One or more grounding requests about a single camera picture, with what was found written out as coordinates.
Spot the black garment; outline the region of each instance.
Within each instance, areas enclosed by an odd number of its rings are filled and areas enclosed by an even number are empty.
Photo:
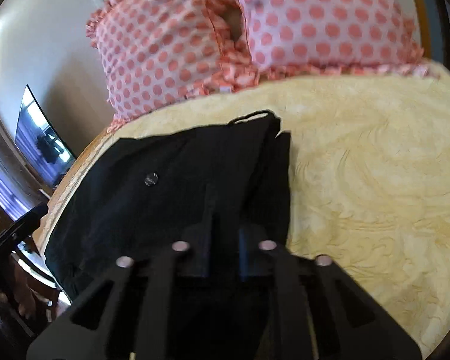
[[[221,275],[238,268],[240,221],[285,243],[290,191],[289,133],[271,112],[246,122],[169,136],[120,139],[90,169],[46,248],[47,265],[73,299],[119,256],[135,260],[180,239],[202,220],[205,191],[218,198],[214,244]],[[147,175],[156,173],[156,185]]]
[[[266,290],[238,279],[240,223],[262,225],[284,244],[290,220],[290,134],[271,112],[250,121],[169,136],[120,139],[90,169],[50,237],[47,265],[73,299],[119,256],[135,261],[180,240],[213,205],[211,281],[174,293],[171,353],[176,359],[250,359],[268,318]],[[132,350],[139,286],[120,342]]]

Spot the television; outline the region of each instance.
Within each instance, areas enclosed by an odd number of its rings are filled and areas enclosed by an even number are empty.
[[[76,159],[53,129],[28,85],[20,106],[15,145],[50,188],[60,183]]]

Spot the white wall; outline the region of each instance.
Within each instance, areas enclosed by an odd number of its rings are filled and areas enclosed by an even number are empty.
[[[85,37],[92,0],[5,0],[0,6],[0,118],[15,137],[25,85],[75,153],[110,124],[98,53]]]

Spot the yellow bedspread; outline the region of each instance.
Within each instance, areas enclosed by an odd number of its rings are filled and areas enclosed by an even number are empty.
[[[288,247],[332,256],[426,357],[450,329],[450,74],[435,70],[440,79],[305,76],[143,116],[87,153],[34,238],[43,251],[86,170],[120,137],[271,109],[292,132]]]

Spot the button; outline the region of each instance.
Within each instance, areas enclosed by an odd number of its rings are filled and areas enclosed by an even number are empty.
[[[147,174],[147,177],[145,178],[145,185],[148,187],[151,187],[152,185],[155,185],[158,181],[158,176],[156,173],[149,173]]]
[[[117,258],[116,265],[120,268],[130,268],[133,265],[133,259],[128,256],[122,256]]]
[[[258,247],[263,251],[272,251],[277,247],[277,244],[270,239],[262,241],[258,244]]]
[[[321,254],[315,259],[315,264],[318,266],[330,266],[333,262],[332,258],[326,254]]]

